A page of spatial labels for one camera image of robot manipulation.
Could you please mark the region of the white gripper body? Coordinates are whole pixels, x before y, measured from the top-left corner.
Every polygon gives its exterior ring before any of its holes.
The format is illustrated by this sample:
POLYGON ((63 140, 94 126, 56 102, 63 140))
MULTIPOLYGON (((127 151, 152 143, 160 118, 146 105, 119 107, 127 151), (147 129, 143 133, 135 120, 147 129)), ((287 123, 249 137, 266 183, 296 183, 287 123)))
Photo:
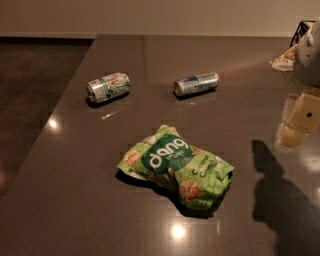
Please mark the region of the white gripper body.
POLYGON ((294 71, 304 84, 320 86, 320 20, 299 39, 294 71))

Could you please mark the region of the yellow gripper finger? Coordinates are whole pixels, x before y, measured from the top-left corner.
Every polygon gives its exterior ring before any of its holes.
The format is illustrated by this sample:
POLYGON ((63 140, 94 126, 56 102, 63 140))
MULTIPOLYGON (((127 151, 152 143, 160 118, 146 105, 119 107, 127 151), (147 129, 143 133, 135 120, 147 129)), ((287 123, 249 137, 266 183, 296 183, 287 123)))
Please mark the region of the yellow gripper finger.
POLYGON ((299 95, 291 94, 293 106, 287 124, 306 133, 320 125, 320 90, 304 90, 299 95))
POLYGON ((282 122, 276 132, 276 143, 283 147, 296 149, 307 138, 309 134, 305 131, 290 127, 287 123, 282 122))

